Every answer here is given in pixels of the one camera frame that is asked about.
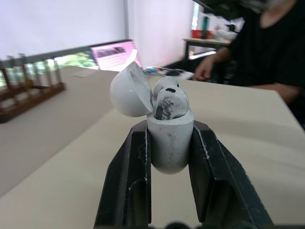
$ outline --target white table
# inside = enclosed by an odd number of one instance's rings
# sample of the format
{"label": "white table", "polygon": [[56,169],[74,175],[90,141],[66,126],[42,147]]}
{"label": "white table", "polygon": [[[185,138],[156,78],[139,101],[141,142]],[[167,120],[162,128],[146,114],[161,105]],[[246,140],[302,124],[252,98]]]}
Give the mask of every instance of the white table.
{"label": "white table", "polygon": [[[184,80],[179,85],[195,119],[208,124],[241,162],[274,223],[304,224],[305,135],[278,94]],[[100,104],[109,104],[103,98]],[[0,228],[92,228],[107,166],[130,128],[143,119],[109,109],[0,199]],[[152,168],[152,225],[174,220],[198,225],[188,169],[168,176]]]}
{"label": "white table", "polygon": [[219,49],[220,47],[227,46],[231,43],[230,41],[219,41],[216,39],[186,38],[183,40],[185,41],[184,64],[186,70],[189,70],[190,67],[190,46]]}

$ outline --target black shirt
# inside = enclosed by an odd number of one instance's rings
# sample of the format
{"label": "black shirt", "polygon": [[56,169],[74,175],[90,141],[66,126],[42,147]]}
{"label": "black shirt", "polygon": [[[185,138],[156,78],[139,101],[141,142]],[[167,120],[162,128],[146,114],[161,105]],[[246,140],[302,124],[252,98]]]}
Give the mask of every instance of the black shirt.
{"label": "black shirt", "polygon": [[[247,18],[229,45],[237,71],[231,84],[254,86],[281,83],[305,88],[305,0],[276,24],[260,27],[261,15]],[[305,123],[305,97],[301,93],[289,108]]]}

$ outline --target dirty earbud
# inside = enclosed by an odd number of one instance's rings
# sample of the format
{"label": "dirty earbud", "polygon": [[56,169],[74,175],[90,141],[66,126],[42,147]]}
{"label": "dirty earbud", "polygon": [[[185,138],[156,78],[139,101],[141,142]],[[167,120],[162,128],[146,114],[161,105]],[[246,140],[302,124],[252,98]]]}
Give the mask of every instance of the dirty earbud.
{"label": "dirty earbud", "polygon": [[189,110],[186,93],[177,86],[163,88],[157,96],[155,119],[171,120],[184,116]]}
{"label": "dirty earbud", "polygon": [[176,86],[179,87],[178,81],[176,81],[174,78],[171,76],[166,76],[159,80],[156,84],[156,86],[153,89],[153,96],[157,98],[158,93],[163,89],[167,88],[170,86]]}

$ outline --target open case lid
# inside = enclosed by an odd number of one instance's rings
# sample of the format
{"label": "open case lid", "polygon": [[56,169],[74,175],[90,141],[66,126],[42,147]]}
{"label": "open case lid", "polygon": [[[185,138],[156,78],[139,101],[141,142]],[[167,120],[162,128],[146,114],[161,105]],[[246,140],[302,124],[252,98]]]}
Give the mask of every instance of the open case lid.
{"label": "open case lid", "polygon": [[141,117],[153,111],[153,91],[136,62],[119,72],[110,85],[110,100],[123,115]]}

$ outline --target white earbud case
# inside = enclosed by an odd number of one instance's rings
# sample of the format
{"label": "white earbud case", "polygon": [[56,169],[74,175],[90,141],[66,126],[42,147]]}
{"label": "white earbud case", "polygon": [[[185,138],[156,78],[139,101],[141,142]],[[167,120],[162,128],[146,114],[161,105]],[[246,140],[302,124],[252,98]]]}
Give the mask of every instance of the white earbud case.
{"label": "white earbud case", "polygon": [[[166,86],[170,86],[169,81],[171,80],[166,80]],[[177,86],[175,80],[172,82],[173,86]],[[178,118],[156,119],[156,97],[136,62],[132,62],[115,76],[110,86],[110,99],[123,115],[147,115],[147,128],[152,137],[152,164],[158,171],[175,174],[187,166],[194,122],[190,108],[185,115]]]}

